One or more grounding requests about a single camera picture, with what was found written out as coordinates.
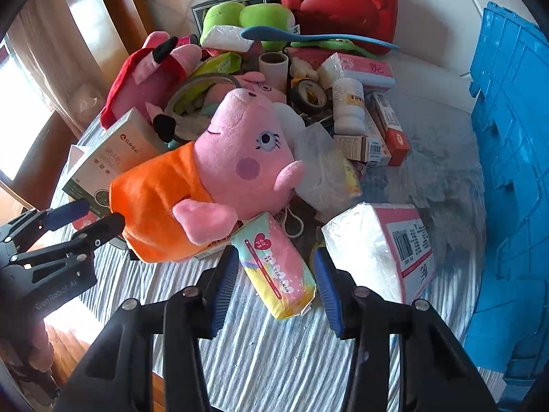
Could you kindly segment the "white grey mask box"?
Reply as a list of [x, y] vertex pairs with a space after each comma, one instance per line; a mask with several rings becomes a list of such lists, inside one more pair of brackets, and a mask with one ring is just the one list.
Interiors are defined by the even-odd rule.
[[109, 129], [102, 130], [100, 140], [76, 160], [68, 172], [63, 190], [74, 200], [87, 200], [90, 211], [102, 218], [110, 212], [111, 182], [166, 151], [166, 144], [133, 108]]

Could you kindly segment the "green plastic spoon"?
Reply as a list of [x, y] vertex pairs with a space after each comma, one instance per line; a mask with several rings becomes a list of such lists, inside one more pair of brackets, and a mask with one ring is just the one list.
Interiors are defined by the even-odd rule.
[[358, 47], [351, 40], [346, 39], [331, 39], [309, 42], [290, 42], [291, 47], [319, 47], [335, 52], [357, 55], [365, 58], [376, 59], [376, 56], [362, 47]]

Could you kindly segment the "small Kotex pad pack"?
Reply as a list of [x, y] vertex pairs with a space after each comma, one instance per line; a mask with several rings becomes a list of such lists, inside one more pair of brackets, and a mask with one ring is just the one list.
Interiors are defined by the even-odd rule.
[[231, 239], [252, 286], [276, 320], [304, 315], [316, 295], [301, 254], [269, 213], [247, 222]]

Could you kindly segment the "pig plush red dress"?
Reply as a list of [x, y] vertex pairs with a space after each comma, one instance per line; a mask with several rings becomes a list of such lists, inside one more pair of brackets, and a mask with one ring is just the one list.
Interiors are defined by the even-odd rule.
[[202, 49], [197, 44], [183, 44], [164, 31], [149, 34], [118, 72], [100, 113], [102, 127], [112, 127], [136, 109], [159, 139], [173, 141], [176, 121], [165, 114], [166, 106], [201, 59]]

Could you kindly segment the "red white medicine box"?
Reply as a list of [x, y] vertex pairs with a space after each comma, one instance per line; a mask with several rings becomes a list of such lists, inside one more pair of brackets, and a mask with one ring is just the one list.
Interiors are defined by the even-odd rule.
[[409, 141], [396, 112], [383, 92], [373, 91], [367, 96], [369, 110], [391, 155], [390, 167], [400, 167], [410, 152]]

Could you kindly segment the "white pill bottle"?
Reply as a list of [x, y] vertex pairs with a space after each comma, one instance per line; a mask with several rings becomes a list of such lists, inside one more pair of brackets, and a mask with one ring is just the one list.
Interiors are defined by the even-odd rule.
[[366, 134], [366, 113], [363, 85], [342, 77], [332, 85], [334, 132], [337, 135]]

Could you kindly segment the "pig plush orange dress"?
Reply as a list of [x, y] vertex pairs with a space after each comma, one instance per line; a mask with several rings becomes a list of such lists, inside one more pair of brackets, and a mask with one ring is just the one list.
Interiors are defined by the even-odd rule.
[[110, 207], [140, 261], [184, 261], [230, 236], [238, 222], [283, 209], [306, 165], [294, 158], [276, 106], [228, 92], [207, 129], [114, 179]]

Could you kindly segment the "green snack packet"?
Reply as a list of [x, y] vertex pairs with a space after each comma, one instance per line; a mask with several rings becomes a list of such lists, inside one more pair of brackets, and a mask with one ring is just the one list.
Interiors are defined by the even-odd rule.
[[195, 107], [197, 99], [203, 100], [208, 88], [216, 83], [215, 73], [235, 75], [240, 71], [242, 58], [234, 52], [222, 53], [202, 62], [192, 75], [179, 87], [166, 110], [183, 115]]

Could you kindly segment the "white wrapped tissue packet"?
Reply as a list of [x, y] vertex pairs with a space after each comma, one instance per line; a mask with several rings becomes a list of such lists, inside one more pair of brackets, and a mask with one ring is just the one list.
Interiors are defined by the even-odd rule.
[[202, 34], [200, 44], [205, 49], [246, 53], [254, 41], [242, 36], [244, 29], [233, 25], [214, 25]]

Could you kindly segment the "cardboard tube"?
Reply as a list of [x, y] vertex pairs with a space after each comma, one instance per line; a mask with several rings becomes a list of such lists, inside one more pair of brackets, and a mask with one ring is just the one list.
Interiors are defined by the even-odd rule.
[[289, 58], [281, 52], [265, 52], [259, 58], [259, 70], [266, 83], [285, 93], [289, 72]]

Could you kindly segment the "crumpled clear plastic bag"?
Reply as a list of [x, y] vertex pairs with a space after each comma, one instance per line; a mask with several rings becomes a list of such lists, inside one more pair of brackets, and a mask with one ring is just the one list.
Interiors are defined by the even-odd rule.
[[296, 194], [322, 215], [339, 215], [362, 195], [353, 165], [321, 124], [294, 139], [294, 157], [306, 164]]

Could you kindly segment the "small pig plush teal dress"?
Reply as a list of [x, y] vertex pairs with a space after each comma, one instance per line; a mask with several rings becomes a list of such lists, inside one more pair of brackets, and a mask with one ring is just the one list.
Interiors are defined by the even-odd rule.
[[272, 102], [285, 103], [287, 101], [287, 97], [282, 91], [267, 84], [266, 77], [261, 72], [245, 72], [240, 76], [215, 73], [214, 77], [216, 83], [208, 88], [204, 98], [204, 108], [219, 105], [226, 94], [236, 88], [254, 91]]

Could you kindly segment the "clear tape roll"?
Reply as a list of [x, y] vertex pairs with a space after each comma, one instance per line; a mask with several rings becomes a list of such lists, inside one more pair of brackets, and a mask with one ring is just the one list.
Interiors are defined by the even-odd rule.
[[240, 88], [234, 76], [213, 72], [187, 79], [168, 102], [165, 115], [176, 122], [172, 139], [184, 143], [197, 139], [207, 128], [216, 108], [205, 106], [208, 90], [214, 85], [228, 85], [229, 89]]

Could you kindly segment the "red bear-shaped case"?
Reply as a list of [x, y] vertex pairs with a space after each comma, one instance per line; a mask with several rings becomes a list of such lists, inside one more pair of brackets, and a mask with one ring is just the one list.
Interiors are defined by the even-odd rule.
[[398, 0], [281, 0], [302, 34], [355, 34], [391, 43]]

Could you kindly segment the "pink tissue pack with barcode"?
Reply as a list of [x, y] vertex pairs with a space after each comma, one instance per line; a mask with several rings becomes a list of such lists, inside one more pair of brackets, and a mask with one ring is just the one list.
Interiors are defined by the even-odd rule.
[[336, 269], [385, 300], [409, 304], [434, 276], [433, 249], [415, 206], [360, 203], [322, 233]]

